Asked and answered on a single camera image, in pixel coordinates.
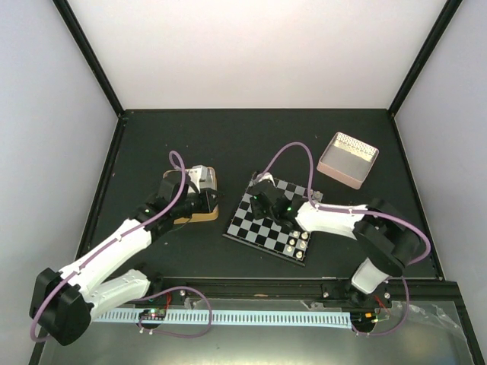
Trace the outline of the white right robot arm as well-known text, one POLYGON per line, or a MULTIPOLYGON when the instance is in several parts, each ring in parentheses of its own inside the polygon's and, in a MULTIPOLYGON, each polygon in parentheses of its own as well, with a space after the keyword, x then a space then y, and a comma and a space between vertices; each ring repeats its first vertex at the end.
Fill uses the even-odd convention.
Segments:
POLYGON ((289 199, 271 179, 254 182, 249 194, 254 217, 269 218, 287 231, 324 232, 358 242, 366 255, 346 287, 350 304, 364 306, 380 284, 399 278, 431 252, 429 238, 416 226, 395 217, 381 199, 367 205, 330 205, 311 197, 289 199))

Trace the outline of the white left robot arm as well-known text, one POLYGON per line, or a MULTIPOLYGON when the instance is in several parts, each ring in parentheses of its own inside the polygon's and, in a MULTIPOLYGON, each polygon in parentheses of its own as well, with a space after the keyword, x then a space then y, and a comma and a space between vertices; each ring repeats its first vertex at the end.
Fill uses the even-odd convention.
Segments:
POLYGON ((37 275, 29 315, 31 339, 41 327, 47 338, 68 345, 80 338, 88 326, 104 313, 131 301, 156 303, 164 290, 158 272, 144 265, 110 278, 135 254, 147 249, 177 221, 194 217, 214 220, 218 216, 217 180, 212 168, 193 167, 181 176, 165 173, 159 189, 139 205, 102 243, 58 271, 46 268, 37 275))

